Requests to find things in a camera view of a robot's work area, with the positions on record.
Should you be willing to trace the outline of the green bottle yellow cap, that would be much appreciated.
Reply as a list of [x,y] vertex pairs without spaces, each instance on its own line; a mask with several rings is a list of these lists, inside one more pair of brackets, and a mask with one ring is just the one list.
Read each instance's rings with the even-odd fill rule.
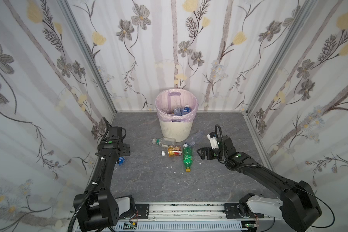
[[191,172],[191,166],[193,163],[193,155],[192,155],[192,148],[186,147],[183,150],[183,162],[185,166],[186,172]]

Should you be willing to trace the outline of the clear bluish bottle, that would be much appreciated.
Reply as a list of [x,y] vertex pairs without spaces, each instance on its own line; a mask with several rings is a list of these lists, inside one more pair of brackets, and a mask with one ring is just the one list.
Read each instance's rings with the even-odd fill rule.
[[186,139],[185,143],[183,144],[184,148],[192,148],[194,147],[199,141],[202,140],[204,137],[203,131],[198,131],[195,134],[191,135],[189,138]]

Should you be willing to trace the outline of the yellow red tea bottle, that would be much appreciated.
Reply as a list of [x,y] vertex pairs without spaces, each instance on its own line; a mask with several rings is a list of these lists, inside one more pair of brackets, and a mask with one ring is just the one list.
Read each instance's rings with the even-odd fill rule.
[[169,156],[169,157],[175,157],[175,156],[181,156],[183,154],[181,146],[176,146],[172,148],[168,148],[167,152],[162,151],[162,156]]

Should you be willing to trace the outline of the clear bottle green neck band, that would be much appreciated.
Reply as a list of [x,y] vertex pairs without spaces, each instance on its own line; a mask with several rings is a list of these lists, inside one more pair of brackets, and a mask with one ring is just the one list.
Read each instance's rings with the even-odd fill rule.
[[166,138],[166,137],[162,137],[160,139],[153,138],[152,143],[154,145],[159,145],[163,148],[172,148],[175,146],[176,140],[172,138]]

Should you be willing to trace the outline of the clear bottle dark blue label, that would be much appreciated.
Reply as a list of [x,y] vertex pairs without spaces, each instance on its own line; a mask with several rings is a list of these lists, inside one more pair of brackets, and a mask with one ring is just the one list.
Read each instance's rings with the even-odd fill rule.
[[182,109],[181,109],[181,115],[187,115],[191,112],[191,107],[189,105],[185,105]]

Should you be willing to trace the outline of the clear bottle blue label front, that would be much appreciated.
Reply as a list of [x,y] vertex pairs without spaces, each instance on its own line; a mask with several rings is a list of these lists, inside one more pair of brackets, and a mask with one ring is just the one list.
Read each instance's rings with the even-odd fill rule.
[[125,159],[123,157],[119,157],[118,160],[117,160],[117,165],[121,166],[121,165],[124,164],[124,162],[125,162]]

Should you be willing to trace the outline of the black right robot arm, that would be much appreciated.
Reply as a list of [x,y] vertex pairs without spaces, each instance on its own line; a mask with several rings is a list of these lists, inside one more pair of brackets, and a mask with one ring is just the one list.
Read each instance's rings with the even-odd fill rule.
[[228,170],[249,176],[276,195],[275,199],[253,193],[245,195],[238,202],[237,216],[268,215],[284,220],[296,232],[304,232],[322,215],[318,199],[308,183],[278,175],[250,155],[237,151],[231,138],[222,134],[220,125],[216,125],[207,138],[210,146],[196,151],[201,159],[215,159]]

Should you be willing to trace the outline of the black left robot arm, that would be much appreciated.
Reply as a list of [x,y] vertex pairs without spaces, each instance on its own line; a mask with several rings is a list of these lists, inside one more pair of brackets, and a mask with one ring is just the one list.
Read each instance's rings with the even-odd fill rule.
[[84,192],[74,198],[69,232],[73,231],[76,222],[82,232],[100,232],[116,226],[121,218],[138,217],[131,195],[115,198],[111,193],[115,165],[119,163],[119,158],[131,154],[130,145],[124,143],[126,130],[112,126],[106,118],[102,119],[106,129],[95,153],[96,167]]

